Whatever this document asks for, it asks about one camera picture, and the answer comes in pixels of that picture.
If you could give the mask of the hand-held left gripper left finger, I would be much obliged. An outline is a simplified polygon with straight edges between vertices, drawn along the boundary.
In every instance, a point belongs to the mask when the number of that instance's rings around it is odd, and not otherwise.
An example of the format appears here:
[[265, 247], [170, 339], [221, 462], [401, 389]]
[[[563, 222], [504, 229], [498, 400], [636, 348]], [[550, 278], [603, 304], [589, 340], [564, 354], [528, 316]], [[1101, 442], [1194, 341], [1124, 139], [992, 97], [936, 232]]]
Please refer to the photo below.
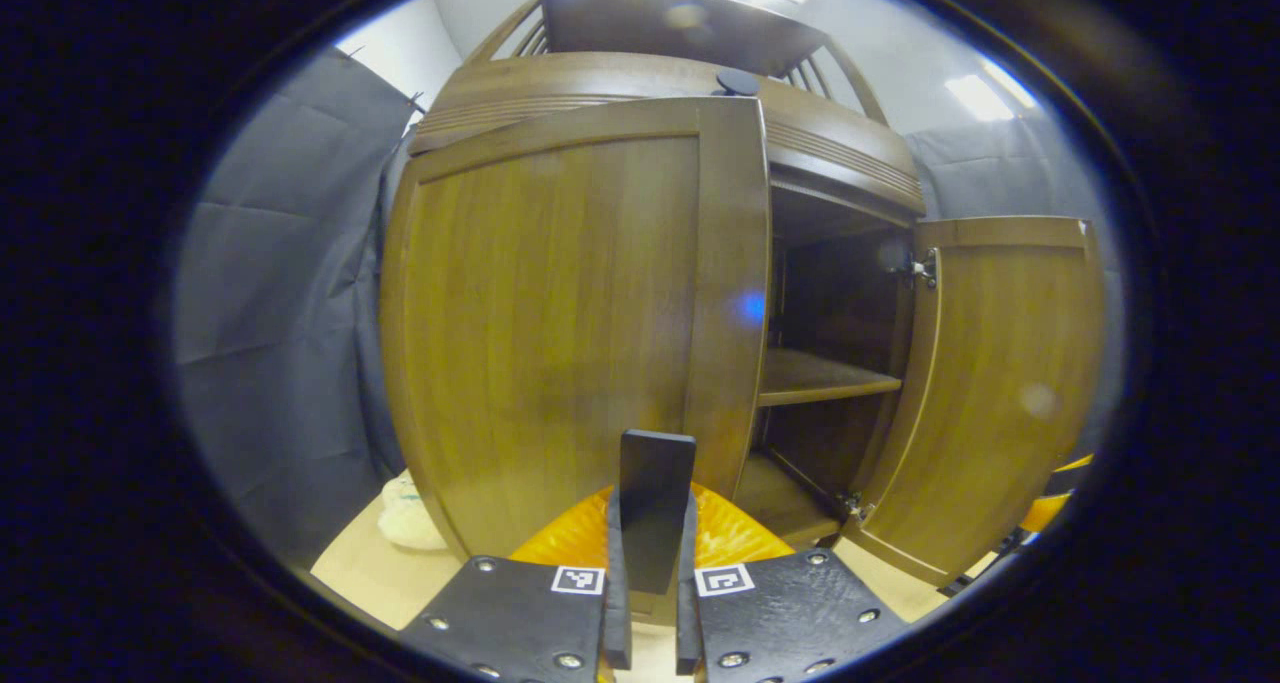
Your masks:
[[613, 682], [632, 659], [614, 490], [577, 501], [509, 556], [471, 556], [399, 641], [472, 682]]

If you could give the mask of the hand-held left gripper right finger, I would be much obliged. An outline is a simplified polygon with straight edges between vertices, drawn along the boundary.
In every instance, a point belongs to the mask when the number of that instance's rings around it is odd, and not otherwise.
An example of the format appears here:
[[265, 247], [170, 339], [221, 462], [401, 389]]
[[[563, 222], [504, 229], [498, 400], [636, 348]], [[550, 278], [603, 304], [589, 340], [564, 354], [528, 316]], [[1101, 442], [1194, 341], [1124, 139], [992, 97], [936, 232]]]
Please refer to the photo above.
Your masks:
[[829, 547], [791, 547], [694, 483], [678, 560], [676, 669], [696, 682], [817, 682], [908, 623]]

